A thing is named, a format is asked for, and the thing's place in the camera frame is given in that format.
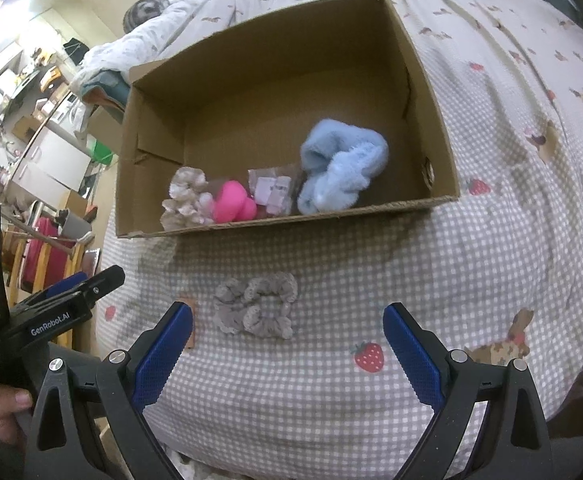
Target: cabinet door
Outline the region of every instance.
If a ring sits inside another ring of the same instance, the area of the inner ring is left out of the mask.
[[[31,160],[61,184],[78,191],[91,159],[65,139],[47,130],[40,145],[32,148]]]
[[[14,183],[54,209],[59,208],[67,193],[67,188],[63,184],[56,182],[31,162],[19,168],[14,176]]]

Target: bright pink silicone object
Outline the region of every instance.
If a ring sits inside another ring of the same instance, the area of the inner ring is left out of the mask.
[[[254,202],[254,199],[247,197],[243,203],[243,208],[240,210],[235,220],[238,222],[253,220],[256,218],[256,209],[256,202]]]
[[[242,211],[248,192],[236,180],[225,182],[220,188],[214,205],[214,222],[233,222]]]

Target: gingham fabric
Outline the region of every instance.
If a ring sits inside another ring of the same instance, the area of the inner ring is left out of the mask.
[[[249,1],[211,0],[184,34],[226,27],[196,21],[225,9],[246,19],[294,3]],[[258,479],[392,478],[432,414],[383,337],[396,300],[448,348],[502,340],[533,310],[527,362],[547,417],[583,368],[583,31],[540,0],[393,1],[449,130],[457,203],[153,240],[118,240],[110,223],[104,266],[127,280],[98,305],[102,352],[128,348],[175,298],[198,301],[196,347],[145,411],[196,460]],[[293,337],[223,334],[216,286],[277,270],[299,285]],[[363,342],[380,371],[351,354]]]

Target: cream scrunchie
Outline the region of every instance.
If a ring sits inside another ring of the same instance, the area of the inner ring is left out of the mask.
[[[283,305],[278,316],[264,317],[254,304],[261,296],[278,296]],[[232,278],[221,283],[214,293],[216,314],[214,323],[224,333],[237,334],[244,330],[257,337],[292,337],[289,313],[298,298],[296,279],[289,272],[277,272],[254,278],[248,284]]]

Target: silver screw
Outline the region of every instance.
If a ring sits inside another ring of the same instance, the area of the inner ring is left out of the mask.
[[[114,350],[112,353],[109,354],[109,362],[113,364],[118,364],[125,359],[125,351],[124,350]]]
[[[462,350],[452,350],[451,358],[457,363],[464,363],[467,360],[467,354]]]
[[[57,357],[56,359],[52,359],[50,361],[50,370],[53,372],[57,372],[62,368],[63,362],[62,359]]]
[[[513,367],[524,372],[527,369],[527,363],[522,359],[516,358],[513,360]]]

